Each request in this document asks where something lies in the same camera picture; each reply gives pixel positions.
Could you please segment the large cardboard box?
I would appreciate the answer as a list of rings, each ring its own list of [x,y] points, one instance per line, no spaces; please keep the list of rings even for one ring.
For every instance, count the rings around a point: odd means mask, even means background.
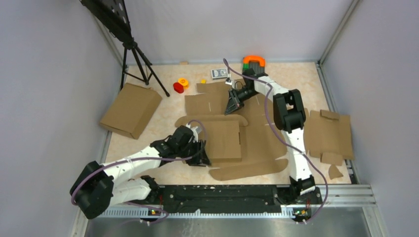
[[[223,82],[198,83],[197,94],[185,96],[186,115],[175,127],[203,124],[199,138],[206,140],[210,176],[227,181],[278,173],[289,165],[287,147],[272,132],[264,110],[264,95],[257,94],[245,106],[225,115],[228,90]]]

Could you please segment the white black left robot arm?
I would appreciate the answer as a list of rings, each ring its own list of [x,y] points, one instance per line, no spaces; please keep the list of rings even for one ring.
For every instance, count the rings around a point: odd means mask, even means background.
[[[94,219],[113,205],[133,200],[155,203],[159,196],[158,184],[149,176],[136,176],[174,161],[184,161],[189,166],[208,166],[207,140],[200,139],[200,135],[208,135],[204,125],[197,121],[197,125],[192,126],[190,121],[179,126],[172,135],[130,156],[102,164],[89,162],[70,188],[71,204],[87,219]]]

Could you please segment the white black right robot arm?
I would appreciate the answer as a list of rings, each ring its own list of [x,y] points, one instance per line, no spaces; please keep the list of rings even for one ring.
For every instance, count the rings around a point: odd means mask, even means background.
[[[244,107],[244,102],[253,96],[262,94],[265,97],[264,108],[268,109],[268,101],[273,103],[273,119],[267,119],[269,126],[276,126],[281,131],[283,143],[289,153],[290,198],[295,203],[304,203],[315,191],[315,181],[309,168],[309,158],[304,144],[304,123],[306,114],[301,93],[297,89],[289,90],[272,80],[265,71],[259,73],[247,67],[242,77],[245,84],[237,89],[232,85],[229,89],[225,115],[229,115]]]

